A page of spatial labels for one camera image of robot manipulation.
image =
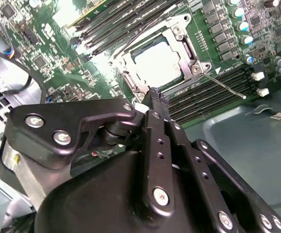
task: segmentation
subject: motherboard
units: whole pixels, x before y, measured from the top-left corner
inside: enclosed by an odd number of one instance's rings
[[[281,88],[279,0],[0,0],[0,22],[47,103],[156,87],[189,127]]]

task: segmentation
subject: bolt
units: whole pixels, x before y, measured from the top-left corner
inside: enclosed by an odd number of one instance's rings
[[[180,125],[179,125],[179,124],[174,123],[174,126],[175,126],[175,128],[176,128],[177,130],[180,130]]]
[[[208,145],[205,144],[204,142],[200,142],[201,146],[204,148],[204,149],[207,149],[208,148]]]
[[[154,189],[154,197],[159,205],[166,206],[169,203],[168,195],[160,188]]]
[[[125,103],[125,104],[123,105],[123,107],[124,107],[126,110],[128,110],[128,111],[132,111],[132,107],[131,107],[130,105],[128,105],[127,103]]]
[[[55,142],[62,146],[68,145],[71,142],[70,135],[65,131],[56,132],[53,135],[53,139]]]
[[[159,116],[158,113],[152,113],[152,115],[153,115],[155,118],[160,119],[160,116]]]
[[[14,162],[16,163],[16,164],[18,164],[19,163],[19,161],[20,161],[20,155],[19,154],[16,154],[16,155],[14,155]]]
[[[279,229],[281,229],[281,222],[280,222],[280,220],[278,220],[278,218],[275,217],[275,216],[272,216],[272,219],[273,219],[273,221],[275,222],[275,224],[277,225],[277,227],[278,227]]]
[[[268,229],[272,229],[272,225],[269,222],[269,220],[264,215],[260,215],[260,217],[261,217],[261,220],[262,220],[264,226],[267,227]]]
[[[180,34],[180,28],[179,27],[174,27],[173,28],[173,32],[176,34],[176,35],[178,35],[178,34]]]
[[[218,217],[224,227],[226,227],[228,230],[231,230],[233,228],[231,219],[223,211],[218,212]]]
[[[28,116],[25,119],[25,123],[33,128],[40,128],[44,125],[43,119],[39,116]]]

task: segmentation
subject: microchip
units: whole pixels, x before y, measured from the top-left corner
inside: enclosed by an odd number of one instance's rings
[[[258,57],[259,51],[258,51],[258,50],[253,50],[253,51],[251,52],[251,55],[252,55],[253,57]]]
[[[210,31],[212,34],[216,34],[216,33],[219,33],[221,32],[223,29],[222,29],[222,25],[220,25],[219,23],[210,27]]]
[[[38,56],[35,60],[35,65],[38,67],[38,68],[42,68],[43,66],[46,65],[46,61],[43,59],[42,56]]]
[[[259,16],[256,16],[255,18],[250,19],[252,26],[256,26],[261,22],[261,18]]]
[[[223,61],[229,60],[232,57],[233,57],[233,55],[232,55],[232,52],[230,52],[230,51],[221,55],[221,58],[222,58]]]
[[[222,14],[224,14],[225,13],[225,11],[223,10],[223,9],[221,9],[221,10],[219,10],[218,12],[217,12],[217,14],[220,16],[220,15],[222,15]]]
[[[281,27],[277,28],[275,30],[275,32],[276,32],[276,35],[281,35]]]
[[[207,21],[208,24],[213,24],[218,21],[218,15],[217,13],[215,13],[213,15],[206,17],[205,20]]]
[[[229,44],[227,42],[217,46],[218,51],[224,52],[229,49]]]
[[[271,62],[270,58],[269,57],[266,57],[264,60],[263,60],[263,63],[265,65],[269,64]]]
[[[15,15],[15,11],[13,10],[10,4],[6,4],[4,7],[2,7],[1,12],[8,19],[11,18],[13,15]]]
[[[228,24],[228,22],[229,22],[228,19],[225,18],[221,21],[221,24],[224,26],[224,25]]]
[[[206,15],[208,14],[209,12],[213,11],[215,8],[214,8],[214,5],[212,2],[209,2],[207,4],[205,4],[202,8],[203,10],[203,13]]]
[[[226,39],[226,36],[224,33],[220,33],[216,37],[214,37],[214,41],[216,43],[220,43],[220,42],[224,41],[225,39]]]
[[[259,52],[264,52],[264,51],[266,51],[266,48],[265,48],[265,47],[259,49]]]

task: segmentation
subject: black capacitor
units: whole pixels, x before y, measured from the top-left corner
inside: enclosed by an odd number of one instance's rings
[[[276,7],[276,6],[278,6],[279,3],[280,3],[279,0],[267,0],[267,1],[264,2],[263,5],[264,5],[266,8],[271,8],[271,7]]]

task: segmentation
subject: cable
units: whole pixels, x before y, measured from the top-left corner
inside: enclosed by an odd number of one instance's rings
[[[28,73],[28,79],[26,81],[26,84],[20,88],[19,90],[8,90],[5,91],[3,94],[6,95],[14,95],[14,94],[18,94],[21,91],[27,89],[27,87],[29,87],[32,79],[34,79],[36,81],[36,83],[39,85],[40,89],[41,89],[41,98],[40,98],[40,103],[45,103],[46,102],[46,89],[44,87],[44,84],[42,82],[42,79],[38,77],[38,75],[36,73],[34,73],[33,71],[29,70],[26,66],[24,66],[22,63],[16,61],[16,60],[10,60],[9,57],[3,53],[0,52],[0,58],[3,58],[9,62],[11,62],[12,64],[16,65],[17,67],[21,68],[22,70],[24,70],[26,73]]]
[[[13,44],[12,44],[12,40],[6,30],[6,28],[2,25],[2,23],[0,23],[0,29],[3,31],[3,33],[5,34],[5,36],[8,38],[8,41],[9,41],[9,46],[11,47],[11,50],[12,51],[15,51],[14,47],[13,47]]]

